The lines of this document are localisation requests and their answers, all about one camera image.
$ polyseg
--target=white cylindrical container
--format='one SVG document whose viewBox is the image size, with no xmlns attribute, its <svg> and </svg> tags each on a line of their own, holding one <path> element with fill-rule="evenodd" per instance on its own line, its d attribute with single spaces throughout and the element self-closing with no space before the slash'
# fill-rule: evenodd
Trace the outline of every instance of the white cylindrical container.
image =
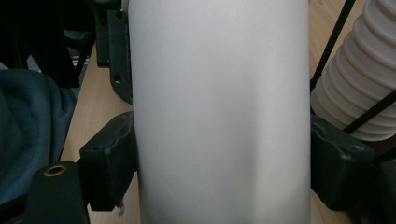
<svg viewBox="0 0 396 224">
<path fill-rule="evenodd" d="M 306 0 L 133 0 L 143 223 L 309 223 Z"/>
<path fill-rule="evenodd" d="M 344 129 L 396 90 L 396 1 L 368 0 L 311 94 L 314 112 Z M 351 135 L 382 141 L 396 134 L 396 104 Z"/>
</svg>

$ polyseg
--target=black plastic bracket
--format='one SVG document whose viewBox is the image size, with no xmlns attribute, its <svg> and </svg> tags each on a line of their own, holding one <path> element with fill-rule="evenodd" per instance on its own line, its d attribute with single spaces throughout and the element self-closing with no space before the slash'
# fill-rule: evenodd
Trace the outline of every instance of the black plastic bracket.
<svg viewBox="0 0 396 224">
<path fill-rule="evenodd" d="M 396 160 L 381 163 L 378 170 L 379 198 L 388 223 L 396 223 Z"/>
<path fill-rule="evenodd" d="M 116 94 L 132 103 L 131 55 L 126 13 L 120 0 L 86 0 L 95 17 L 96 58 L 99 67 L 110 68 Z"/>
<path fill-rule="evenodd" d="M 351 211 L 374 185 L 374 151 L 311 115 L 311 188 L 332 210 Z"/>
<path fill-rule="evenodd" d="M 112 119 L 79 153 L 78 166 L 91 209 L 120 207 L 137 170 L 133 112 Z"/>
<path fill-rule="evenodd" d="M 131 104 L 131 54 L 127 16 L 123 11 L 109 10 L 107 19 L 111 86 L 122 100 Z"/>
</svg>

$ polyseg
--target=blue cloth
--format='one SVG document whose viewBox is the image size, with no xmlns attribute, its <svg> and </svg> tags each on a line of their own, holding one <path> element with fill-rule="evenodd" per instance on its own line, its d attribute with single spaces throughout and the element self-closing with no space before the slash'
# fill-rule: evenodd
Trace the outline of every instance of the blue cloth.
<svg viewBox="0 0 396 224">
<path fill-rule="evenodd" d="M 48 76 L 0 70 L 0 204 L 27 193 L 35 171 L 59 160 L 75 104 Z"/>
</svg>

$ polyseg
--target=black plastic part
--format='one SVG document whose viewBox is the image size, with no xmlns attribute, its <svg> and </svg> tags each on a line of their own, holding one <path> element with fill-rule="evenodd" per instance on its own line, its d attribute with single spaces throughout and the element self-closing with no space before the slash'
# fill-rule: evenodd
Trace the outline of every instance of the black plastic part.
<svg viewBox="0 0 396 224">
<path fill-rule="evenodd" d="M 329 41 L 327 42 L 326 48 L 320 57 L 319 64 L 317 69 L 315 70 L 315 74 L 311 79 L 310 90 L 312 91 L 321 76 L 321 73 L 326 65 L 327 60 L 329 60 L 330 54 L 332 53 L 332 49 L 334 48 L 335 42 L 337 42 L 338 36 L 341 34 L 343 30 L 344 24 L 347 21 L 347 17 L 349 16 L 350 11 L 355 4 L 355 0 L 346 0 L 344 3 L 343 9 L 341 10 L 340 16 L 337 19 L 337 22 L 332 29 L 332 34 L 330 35 Z"/>
<path fill-rule="evenodd" d="M 131 104 L 132 79 L 128 20 L 123 11 L 109 10 L 107 16 L 111 86 L 122 100 Z"/>
<path fill-rule="evenodd" d="M 311 188 L 330 209 L 356 208 L 373 185 L 373 158 L 374 151 L 361 141 L 311 116 Z"/>
<path fill-rule="evenodd" d="M 99 67 L 109 67 L 107 11 L 120 10 L 121 0 L 85 0 L 93 10 L 96 32 L 96 60 Z"/>
<path fill-rule="evenodd" d="M 110 53 L 108 45 L 107 11 L 96 9 L 93 15 L 95 17 L 96 32 L 96 61 L 99 67 L 109 67 Z"/>
<path fill-rule="evenodd" d="M 380 164 L 378 192 L 388 223 L 396 223 L 396 161 L 385 161 Z"/>
<path fill-rule="evenodd" d="M 112 211 L 121 206 L 137 170 L 133 112 L 112 119 L 80 150 L 80 157 L 78 166 L 91 209 Z"/>
<path fill-rule="evenodd" d="M 90 223 L 78 167 L 61 161 L 38 170 L 32 181 L 23 223 Z"/>
</svg>

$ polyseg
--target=wooden floor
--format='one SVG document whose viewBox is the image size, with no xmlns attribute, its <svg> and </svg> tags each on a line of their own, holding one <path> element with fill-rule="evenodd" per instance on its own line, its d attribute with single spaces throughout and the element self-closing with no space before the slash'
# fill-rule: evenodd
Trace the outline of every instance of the wooden floor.
<svg viewBox="0 0 396 224">
<path fill-rule="evenodd" d="M 337 43 L 342 43 L 352 22 L 361 14 L 364 1 L 357 0 L 347 25 Z M 310 3 L 310 74 L 315 71 L 318 59 L 325 48 L 327 40 L 341 11 L 344 0 L 311 0 Z M 78 104 L 66 138 L 62 160 L 77 161 L 79 149 L 92 138 L 107 122 L 118 114 L 132 110 L 116 96 L 110 86 L 108 69 L 99 69 L 95 64 L 95 52 L 87 69 Z M 125 196 L 125 212 L 119 217 L 118 210 L 112 213 L 90 212 L 91 223 L 139 224 L 139 205 L 137 181 L 128 189 Z M 337 213 L 327 209 L 320 199 L 312 193 L 311 197 L 312 224 L 349 224 L 345 213 Z"/>
</svg>

